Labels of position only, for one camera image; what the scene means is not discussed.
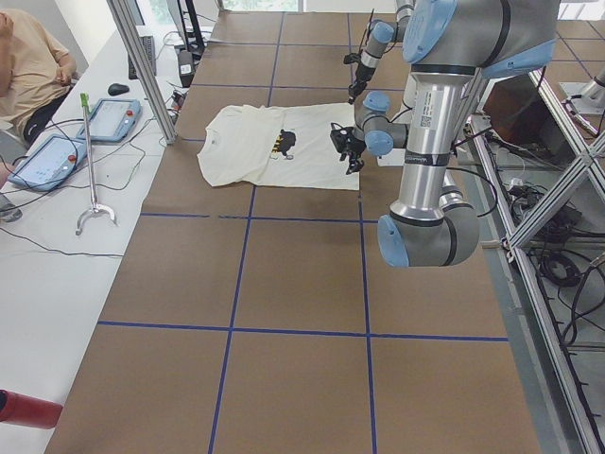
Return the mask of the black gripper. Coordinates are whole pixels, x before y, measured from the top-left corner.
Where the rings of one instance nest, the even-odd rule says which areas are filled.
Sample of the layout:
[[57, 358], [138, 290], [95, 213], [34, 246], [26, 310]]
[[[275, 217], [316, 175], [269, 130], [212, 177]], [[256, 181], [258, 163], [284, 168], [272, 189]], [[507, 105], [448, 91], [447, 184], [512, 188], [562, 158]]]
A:
[[376, 58], [368, 52], [350, 53], [343, 58], [344, 64], [356, 63], [354, 81], [348, 88], [348, 103], [354, 104], [353, 95], [361, 95], [376, 69]]
[[365, 142], [354, 135], [353, 126], [343, 127], [336, 122], [332, 122], [330, 126], [330, 138], [340, 154], [339, 160], [349, 159], [346, 174], [359, 172], [364, 166], [362, 153], [365, 150]]

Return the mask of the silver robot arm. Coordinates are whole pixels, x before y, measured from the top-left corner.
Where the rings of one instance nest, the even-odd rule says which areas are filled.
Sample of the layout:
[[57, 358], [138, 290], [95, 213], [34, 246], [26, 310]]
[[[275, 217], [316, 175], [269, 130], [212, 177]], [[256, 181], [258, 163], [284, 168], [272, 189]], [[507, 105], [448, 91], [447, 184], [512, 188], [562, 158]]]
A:
[[[380, 252], [392, 267], [459, 264], [475, 251], [475, 208], [448, 171], [450, 150], [468, 111], [464, 89], [481, 81], [523, 75], [546, 66], [555, 47], [556, 1], [401, 1], [392, 22], [373, 21], [366, 45], [349, 55], [352, 126], [330, 137], [350, 172], [362, 155], [404, 151], [398, 198], [378, 221]], [[410, 66], [403, 120], [387, 116], [388, 97], [367, 84], [390, 44], [401, 44]]]
[[415, 5], [415, 1], [397, 1], [395, 22], [370, 17], [357, 51], [343, 58], [345, 65], [356, 65], [354, 80], [348, 87], [349, 104], [353, 105], [367, 88], [383, 56], [403, 42]]

